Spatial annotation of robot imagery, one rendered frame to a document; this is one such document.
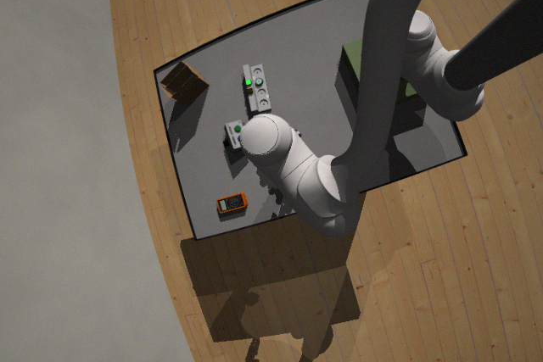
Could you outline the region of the brown cardboard box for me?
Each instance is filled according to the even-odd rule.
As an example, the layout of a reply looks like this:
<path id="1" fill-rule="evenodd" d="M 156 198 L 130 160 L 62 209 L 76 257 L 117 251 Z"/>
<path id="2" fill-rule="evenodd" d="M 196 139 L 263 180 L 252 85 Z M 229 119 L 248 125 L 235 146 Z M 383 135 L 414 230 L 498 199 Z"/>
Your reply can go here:
<path id="1" fill-rule="evenodd" d="M 188 66 L 186 62 L 184 62 L 185 64 L 183 62 L 180 61 L 160 82 L 167 87 L 160 87 L 168 98 L 172 100 L 176 99 L 176 102 L 188 107 L 209 84 L 202 80 L 204 78 L 201 75 L 196 75 L 199 72 L 196 70 L 192 71 L 193 68 L 190 65 Z"/>

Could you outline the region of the orange digital multimeter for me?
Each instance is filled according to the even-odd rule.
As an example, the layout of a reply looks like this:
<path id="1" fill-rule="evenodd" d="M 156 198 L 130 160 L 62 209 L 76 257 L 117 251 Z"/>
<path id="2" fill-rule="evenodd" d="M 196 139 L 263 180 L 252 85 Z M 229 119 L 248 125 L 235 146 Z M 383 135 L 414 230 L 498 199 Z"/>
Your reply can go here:
<path id="1" fill-rule="evenodd" d="M 244 192 L 217 199 L 216 202 L 221 214 L 248 206 Z"/>

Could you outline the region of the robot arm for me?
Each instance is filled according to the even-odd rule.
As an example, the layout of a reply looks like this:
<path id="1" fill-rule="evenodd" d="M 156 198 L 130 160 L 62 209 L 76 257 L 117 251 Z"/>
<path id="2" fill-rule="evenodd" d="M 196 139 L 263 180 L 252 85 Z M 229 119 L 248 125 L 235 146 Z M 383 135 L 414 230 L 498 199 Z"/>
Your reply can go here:
<path id="1" fill-rule="evenodd" d="M 358 225 L 359 186 L 383 155 L 400 81 L 436 114 L 460 122 L 481 109 L 486 81 L 543 53 L 543 0 L 513 0 L 461 50 L 449 52 L 433 21 L 417 10 L 421 1 L 369 0 L 355 131 L 345 153 L 318 158 L 273 114 L 242 127 L 244 155 L 323 236 L 343 237 Z"/>

